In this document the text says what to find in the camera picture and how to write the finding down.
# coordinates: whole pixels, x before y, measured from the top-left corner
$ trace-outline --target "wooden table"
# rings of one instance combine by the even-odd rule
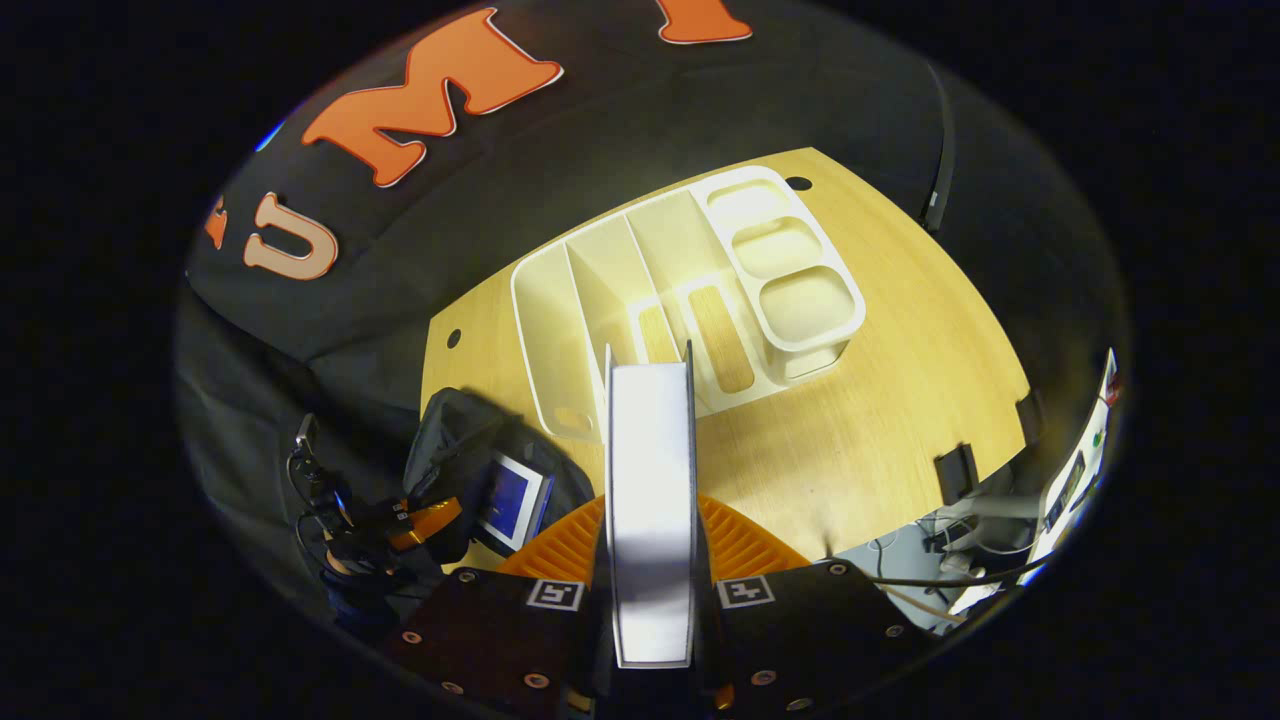
[[[867,319],[829,373],[700,418],[698,487],[817,560],[940,507],[933,459],[961,442],[973,447],[980,478],[1000,469],[1024,446],[1015,402],[1029,386],[978,291],[888,199],[812,147],[714,172],[755,164],[813,181],[799,196],[858,282]],[[431,319],[420,411],[454,387],[538,427],[512,306],[517,263]],[[454,329],[461,340],[449,348]],[[552,439],[603,493],[604,446]],[[500,560],[472,547],[463,564]]]

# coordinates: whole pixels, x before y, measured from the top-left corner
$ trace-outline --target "cable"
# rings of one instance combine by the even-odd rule
[[[284,477],[289,479],[289,484],[293,486],[293,492],[298,493],[298,497],[302,498],[302,502],[306,503],[307,507],[315,510],[315,503],[311,502],[311,500],[307,498],[307,496],[302,495],[302,491],[298,489],[298,483],[293,480],[292,462],[293,462],[293,454],[291,452],[284,456]]]
[[[914,597],[910,597],[910,596],[906,596],[906,594],[902,594],[902,593],[897,592],[893,588],[882,587],[881,589],[884,591],[884,592],[887,592],[888,594],[891,594],[891,596],[901,600],[902,602],[906,602],[908,605],[911,605],[914,607],[918,607],[918,609],[923,610],[924,612],[928,612],[929,615],[933,615],[934,618],[942,618],[943,620],[948,620],[951,623],[964,623],[964,620],[965,620],[964,618],[961,618],[959,615],[951,615],[950,612],[943,612],[943,611],[941,611],[941,610],[938,610],[936,607],[931,607],[931,606],[928,606],[928,605],[925,605],[925,603],[915,600]]]
[[[925,530],[924,525],[922,525],[919,520],[915,521],[915,527],[920,528],[920,532],[924,533],[924,537],[929,537],[929,538],[932,538],[933,536],[938,534],[938,519],[937,518],[931,518],[931,519],[933,520],[933,532],[932,533],[929,530]],[[945,548],[945,547],[947,547],[947,546],[951,544],[951,532],[947,530],[946,525],[942,527],[942,537],[947,538],[946,544],[942,546]]]
[[[896,528],[893,530],[893,539],[888,541],[888,544],[884,546],[884,550],[888,550],[888,548],[893,547],[893,543],[897,542],[897,536],[900,534],[901,530],[902,530],[902,528]],[[867,550],[876,550],[876,546],[873,544],[874,542],[876,541],[868,541],[867,542]]]
[[[1028,550],[1032,548],[1032,544],[1036,544],[1036,541],[1032,539],[1030,544],[1028,544],[1027,547],[1021,547],[1021,548],[1018,548],[1018,550],[996,550],[996,548],[993,548],[993,547],[983,543],[980,539],[978,539],[978,530],[975,530],[973,527],[970,527],[969,523],[965,523],[964,520],[956,520],[956,521],[960,523],[961,525],[964,525],[969,530],[969,533],[973,534],[973,543],[974,544],[977,544],[978,547],[986,550],[987,552],[995,553],[995,555],[1018,555],[1020,552],[1027,552]]]
[[[982,578],[972,578],[968,580],[913,580],[910,578],[867,578],[867,579],[878,585],[906,585],[913,588],[975,588],[979,585],[993,584],[996,580],[1004,578],[1021,575],[1028,570],[1034,570],[1036,568],[1039,568],[1041,565],[1048,562],[1051,557],[1053,557],[1052,552],[1041,557],[1039,560],[1034,560],[1025,565],[1019,565],[1018,568],[1014,568],[1011,570],[1001,570],[1000,573],[992,573]]]

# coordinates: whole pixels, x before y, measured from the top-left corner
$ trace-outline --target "black cable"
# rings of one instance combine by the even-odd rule
[[[294,456],[292,452],[284,456],[284,477],[289,479],[289,484],[293,486],[293,492],[298,493],[298,497],[302,498],[302,502],[307,507],[315,510],[315,503],[311,502],[311,500],[307,496],[302,495],[302,491],[298,489],[298,483],[294,482],[293,479],[293,460]]]
[[[868,580],[878,585],[908,585],[913,588],[975,588],[978,585],[989,585],[995,580],[1002,578],[1009,578],[1012,575],[1021,575],[1028,570],[1034,570],[1041,565],[1048,562],[1048,559],[1053,557],[1053,553],[1048,553],[1039,560],[1028,562],[1027,565],[1019,565],[1011,570],[1001,570],[1000,573],[992,573],[982,578],[970,578],[968,580],[913,580],[910,578],[867,578]]]

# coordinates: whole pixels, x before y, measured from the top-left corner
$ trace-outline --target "black bag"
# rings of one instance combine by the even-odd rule
[[[451,387],[431,396],[422,414],[404,468],[404,492],[411,509],[457,497],[461,515],[424,543],[444,565],[466,555],[476,516],[493,479],[493,451],[556,478],[547,500],[543,527],[549,527],[595,497],[586,474],[538,430],[497,405]],[[494,552],[511,550],[481,533]]]

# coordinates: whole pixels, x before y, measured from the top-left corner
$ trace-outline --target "white desk organizer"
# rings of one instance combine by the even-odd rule
[[[699,418],[832,368],[867,315],[840,254],[778,173],[718,173],[607,215],[516,266],[516,327],[543,428],[603,442],[605,345],[623,365],[680,361],[686,340],[699,357],[724,356],[703,336],[722,343],[732,334],[699,328],[690,305],[707,287],[741,343],[728,355],[745,354],[750,377],[742,368],[726,389],[714,363],[698,363]],[[641,322],[655,307],[660,323]],[[650,359],[650,348],[662,356]]]

